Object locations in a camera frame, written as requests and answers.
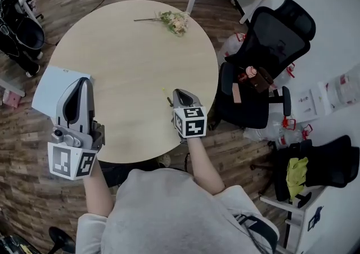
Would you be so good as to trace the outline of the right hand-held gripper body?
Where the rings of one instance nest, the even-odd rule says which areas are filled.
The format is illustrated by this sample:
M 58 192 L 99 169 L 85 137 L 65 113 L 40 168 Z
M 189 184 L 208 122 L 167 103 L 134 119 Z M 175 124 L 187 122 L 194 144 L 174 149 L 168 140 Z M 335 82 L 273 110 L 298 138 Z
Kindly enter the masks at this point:
M 206 135 L 207 111 L 199 98 L 183 89 L 173 91 L 173 124 L 181 138 Z

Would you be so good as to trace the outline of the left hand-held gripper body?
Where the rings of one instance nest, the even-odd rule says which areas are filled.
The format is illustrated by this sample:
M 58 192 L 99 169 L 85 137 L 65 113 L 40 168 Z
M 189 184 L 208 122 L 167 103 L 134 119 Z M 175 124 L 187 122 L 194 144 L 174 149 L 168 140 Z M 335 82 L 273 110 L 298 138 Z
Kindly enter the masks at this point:
M 105 126 L 95 120 L 92 82 L 81 77 L 62 94 L 48 143 L 51 174 L 68 180 L 88 177 L 105 145 Z

